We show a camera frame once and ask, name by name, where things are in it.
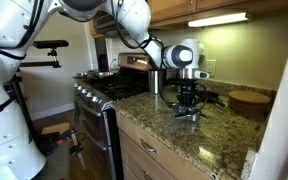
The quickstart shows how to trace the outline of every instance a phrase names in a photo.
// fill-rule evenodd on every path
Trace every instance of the under-cabinet light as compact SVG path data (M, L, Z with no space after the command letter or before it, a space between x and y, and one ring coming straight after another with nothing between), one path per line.
M243 12L243 13L228 14L228 15L222 15L222 16L216 16L216 17L190 21L188 22L188 26L189 27L203 27L203 26L227 24L227 23L240 22L240 21L248 21L250 19L251 19L251 14L247 12Z

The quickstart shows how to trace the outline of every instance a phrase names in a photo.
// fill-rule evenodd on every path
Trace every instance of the drawer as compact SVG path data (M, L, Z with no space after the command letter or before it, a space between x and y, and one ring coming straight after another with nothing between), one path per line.
M123 163L123 173L124 180L138 180L135 174L130 170L130 168L122 161Z
M178 156L122 114L116 113L116 118L118 127L176 179L210 179L209 176L193 167L184 158Z
M123 162L125 162L125 165L129 167L138 179L175 179L122 131L120 131L120 142Z

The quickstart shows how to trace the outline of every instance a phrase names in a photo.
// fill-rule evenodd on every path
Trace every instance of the oven handle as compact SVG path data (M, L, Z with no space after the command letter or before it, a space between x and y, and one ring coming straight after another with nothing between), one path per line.
M97 112L95 110L95 108L88 107L83 101L80 100L79 97L75 96L75 101L77 102L77 104L81 105L84 109L86 109L87 111L91 112L92 114L94 114L94 115L96 115L98 117L102 116L101 112Z
M90 140L96 144L97 147L99 147L102 151L107 151L107 146L105 146L105 143L103 141L96 141L84 128L83 124L81 126L86 133L87 137L90 138Z

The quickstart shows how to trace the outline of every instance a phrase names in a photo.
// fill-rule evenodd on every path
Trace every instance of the oven door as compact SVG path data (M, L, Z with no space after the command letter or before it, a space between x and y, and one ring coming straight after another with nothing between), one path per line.
M98 112L95 107L87 104L80 96L75 96L75 101L78 106L79 119L84 119L91 127L88 131L89 135L93 137L95 141L101 141L106 146L111 146L109 124L107 118L105 118L106 114Z
M80 97L75 96L76 105L79 111L79 121L84 130L88 147L91 154L87 161L90 166L87 167L96 176L96 179L115 180L116 171L114 155L111 147L109 128L106 112L96 112L89 107Z

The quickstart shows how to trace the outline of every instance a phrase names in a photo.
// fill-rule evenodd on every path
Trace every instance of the wooden cutting board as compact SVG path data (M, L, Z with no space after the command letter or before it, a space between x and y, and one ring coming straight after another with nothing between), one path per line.
M231 91L228 106L239 114L249 117L265 118L271 99L260 93L250 91Z

